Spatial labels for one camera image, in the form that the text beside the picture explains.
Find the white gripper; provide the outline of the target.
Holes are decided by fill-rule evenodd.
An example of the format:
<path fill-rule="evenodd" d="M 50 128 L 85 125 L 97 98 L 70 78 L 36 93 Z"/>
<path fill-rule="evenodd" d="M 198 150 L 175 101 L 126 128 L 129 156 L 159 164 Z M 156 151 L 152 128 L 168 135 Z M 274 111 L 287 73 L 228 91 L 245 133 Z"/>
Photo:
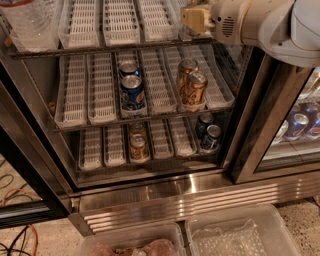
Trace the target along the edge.
<path fill-rule="evenodd" d="M 208 4 L 188 5 L 180 9 L 181 22 L 202 34 L 214 27 L 213 38 L 223 44 L 240 45 L 245 16 L 253 0 L 216 0 Z"/>

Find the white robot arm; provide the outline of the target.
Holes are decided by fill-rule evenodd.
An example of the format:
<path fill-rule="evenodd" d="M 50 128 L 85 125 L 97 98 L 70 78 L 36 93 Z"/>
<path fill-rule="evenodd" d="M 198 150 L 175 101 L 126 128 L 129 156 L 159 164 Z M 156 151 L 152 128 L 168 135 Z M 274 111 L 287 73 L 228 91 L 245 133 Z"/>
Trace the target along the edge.
<path fill-rule="evenodd" d="M 220 43 L 255 46 L 298 67 L 320 65 L 320 0 L 209 0 L 183 7 L 180 17 Z"/>

